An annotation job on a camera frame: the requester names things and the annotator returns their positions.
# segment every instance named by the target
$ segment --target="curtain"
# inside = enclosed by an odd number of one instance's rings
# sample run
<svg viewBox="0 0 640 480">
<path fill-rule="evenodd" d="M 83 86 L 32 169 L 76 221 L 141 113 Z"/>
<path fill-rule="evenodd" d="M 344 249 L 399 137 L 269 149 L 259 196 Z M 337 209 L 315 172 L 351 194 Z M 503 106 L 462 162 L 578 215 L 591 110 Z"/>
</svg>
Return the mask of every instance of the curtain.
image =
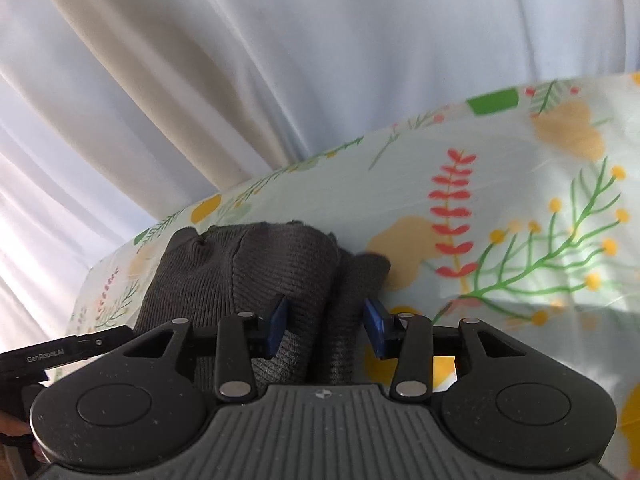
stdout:
<svg viewBox="0 0 640 480">
<path fill-rule="evenodd" d="M 0 351 L 221 189 L 418 112 L 637 70 L 640 0 L 0 0 Z"/>
</svg>

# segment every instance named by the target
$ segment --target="gray knit garment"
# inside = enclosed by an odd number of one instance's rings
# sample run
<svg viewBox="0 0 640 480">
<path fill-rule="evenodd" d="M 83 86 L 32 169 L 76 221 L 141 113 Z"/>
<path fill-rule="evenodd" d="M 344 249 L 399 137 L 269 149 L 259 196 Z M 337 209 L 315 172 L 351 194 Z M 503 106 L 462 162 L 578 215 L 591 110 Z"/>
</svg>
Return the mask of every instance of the gray knit garment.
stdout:
<svg viewBox="0 0 640 480">
<path fill-rule="evenodd" d="M 201 235 L 188 227 L 170 239 L 134 330 L 177 317 L 217 326 L 236 312 L 260 314 L 284 294 L 291 303 L 287 331 L 276 357 L 252 360 L 258 386 L 344 383 L 363 300 L 378 293 L 388 270 L 386 258 L 352 256 L 300 222 L 212 226 Z M 213 370 L 213 358 L 197 359 L 194 384 L 212 391 Z"/>
</svg>

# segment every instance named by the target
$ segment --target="beige blob print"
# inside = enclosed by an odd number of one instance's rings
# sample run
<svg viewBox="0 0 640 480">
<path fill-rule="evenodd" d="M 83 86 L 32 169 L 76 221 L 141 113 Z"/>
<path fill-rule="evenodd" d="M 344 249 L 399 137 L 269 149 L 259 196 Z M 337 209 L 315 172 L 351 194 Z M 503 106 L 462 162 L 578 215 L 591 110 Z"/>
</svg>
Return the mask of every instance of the beige blob print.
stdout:
<svg viewBox="0 0 640 480">
<path fill-rule="evenodd" d="M 548 113 L 531 117 L 539 140 L 580 158 L 600 160 L 604 156 L 604 142 L 590 120 L 589 105 L 579 99 L 565 101 Z"/>
<path fill-rule="evenodd" d="M 404 216 L 369 241 L 367 251 L 382 254 L 391 262 L 386 289 L 399 290 L 411 285 L 418 277 L 421 261 L 441 256 L 435 245 L 447 239 L 431 225 L 421 216 Z"/>
</svg>

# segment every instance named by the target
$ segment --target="tablecloth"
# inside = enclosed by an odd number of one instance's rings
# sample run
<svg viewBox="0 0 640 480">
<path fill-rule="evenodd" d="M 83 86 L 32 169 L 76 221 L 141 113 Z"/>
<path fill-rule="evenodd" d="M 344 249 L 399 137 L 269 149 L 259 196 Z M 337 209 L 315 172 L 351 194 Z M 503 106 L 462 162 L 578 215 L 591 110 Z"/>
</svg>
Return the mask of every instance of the tablecloth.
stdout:
<svg viewBox="0 0 640 480">
<path fill-rule="evenodd" d="M 133 324 L 171 234 L 301 220 L 385 254 L 381 300 L 479 317 L 589 376 L 618 430 L 602 464 L 640 478 L 640 73 L 503 89 L 369 133 L 146 229 L 89 273 L 68 333 Z M 388 384 L 360 336 L 358 380 Z M 74 366 L 56 371 L 56 378 Z M 455 380 L 437 358 L 434 383 Z"/>
</svg>

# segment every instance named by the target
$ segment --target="gray plastic housing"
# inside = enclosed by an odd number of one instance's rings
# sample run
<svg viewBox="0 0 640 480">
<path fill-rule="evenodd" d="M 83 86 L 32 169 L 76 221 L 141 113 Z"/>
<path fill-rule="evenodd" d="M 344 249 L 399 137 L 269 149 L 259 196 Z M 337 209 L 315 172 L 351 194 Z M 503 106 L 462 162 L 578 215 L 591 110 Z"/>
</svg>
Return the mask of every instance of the gray plastic housing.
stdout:
<svg viewBox="0 0 640 480">
<path fill-rule="evenodd" d="M 451 443 L 424 406 L 387 399 L 375 384 L 270 386 L 221 408 L 189 449 L 149 469 L 88 474 L 50 466 L 42 480 L 614 480 L 596 464 L 515 472 Z"/>
</svg>

